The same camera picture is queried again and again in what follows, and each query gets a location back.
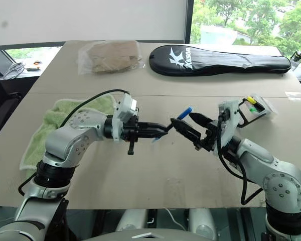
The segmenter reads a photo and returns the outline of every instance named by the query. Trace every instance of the logo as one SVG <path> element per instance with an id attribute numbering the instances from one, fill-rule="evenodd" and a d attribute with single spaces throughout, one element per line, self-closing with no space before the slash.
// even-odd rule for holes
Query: logo
<path id="1" fill-rule="evenodd" d="M 183 58 L 183 52 L 181 52 L 179 54 L 179 56 L 176 56 L 173 49 L 171 48 L 170 56 L 172 57 L 172 59 L 170 58 L 170 62 L 172 64 L 176 64 L 181 67 L 193 69 L 192 58 L 191 58 L 191 48 L 185 48 L 185 55 L 186 55 L 186 60 Z"/>

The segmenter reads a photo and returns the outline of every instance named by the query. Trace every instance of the plastic bag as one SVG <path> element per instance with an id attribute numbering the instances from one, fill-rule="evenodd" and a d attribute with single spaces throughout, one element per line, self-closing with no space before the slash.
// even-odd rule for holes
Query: plastic bag
<path id="1" fill-rule="evenodd" d="M 93 42 L 78 51 L 78 74 L 125 72 L 144 67 L 139 43 L 134 40 Z"/>

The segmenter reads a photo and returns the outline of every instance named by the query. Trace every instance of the cloth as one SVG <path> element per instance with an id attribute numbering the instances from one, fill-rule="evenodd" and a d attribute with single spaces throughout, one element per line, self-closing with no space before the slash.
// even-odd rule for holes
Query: cloth
<path id="1" fill-rule="evenodd" d="M 105 41 L 95 44 L 88 55 L 93 72 L 118 72 L 135 68 L 140 59 L 137 41 Z"/>
<path id="2" fill-rule="evenodd" d="M 46 150 L 45 141 L 50 132 L 56 130 L 67 115 L 84 100 L 60 99 L 52 109 L 44 114 L 43 123 L 31 137 L 29 145 L 20 162 L 20 170 L 36 169 L 36 164 L 41 161 Z M 81 109 L 92 108 L 105 114 L 113 114 L 116 101 L 110 94 L 101 96 Z"/>

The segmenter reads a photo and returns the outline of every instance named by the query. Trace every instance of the white cable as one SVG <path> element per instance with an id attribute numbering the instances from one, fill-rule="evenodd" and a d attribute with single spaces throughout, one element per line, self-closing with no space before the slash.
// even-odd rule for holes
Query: white cable
<path id="1" fill-rule="evenodd" d="M 166 210 L 166 211 L 169 213 L 169 215 L 171 216 L 172 221 L 173 221 L 175 224 L 177 224 L 178 226 L 180 226 L 184 231 L 186 231 L 186 229 L 183 227 L 183 225 L 181 225 L 179 222 L 176 222 L 176 221 L 175 221 L 175 219 L 174 219 L 174 217 L 173 217 L 171 211 L 169 211 L 167 208 L 165 208 L 165 210 Z"/>
<path id="2" fill-rule="evenodd" d="M 19 74 L 21 74 L 24 71 L 24 69 L 25 69 L 25 62 L 12 64 L 9 67 L 9 69 L 5 72 L 3 76 L 3 80 L 8 80 L 7 76 L 12 72 L 16 72 L 16 74 L 10 77 L 9 79 L 16 78 Z"/>

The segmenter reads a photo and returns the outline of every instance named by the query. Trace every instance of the blue marker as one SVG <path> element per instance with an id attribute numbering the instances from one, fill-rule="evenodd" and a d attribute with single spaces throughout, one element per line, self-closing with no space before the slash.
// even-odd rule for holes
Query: blue marker
<path id="1" fill-rule="evenodd" d="M 192 112 L 192 108 L 188 107 L 185 111 L 183 111 L 178 117 L 177 119 L 184 119 L 189 113 Z M 173 124 L 170 123 L 168 127 L 166 127 L 165 131 L 168 132 L 171 128 L 173 128 Z"/>

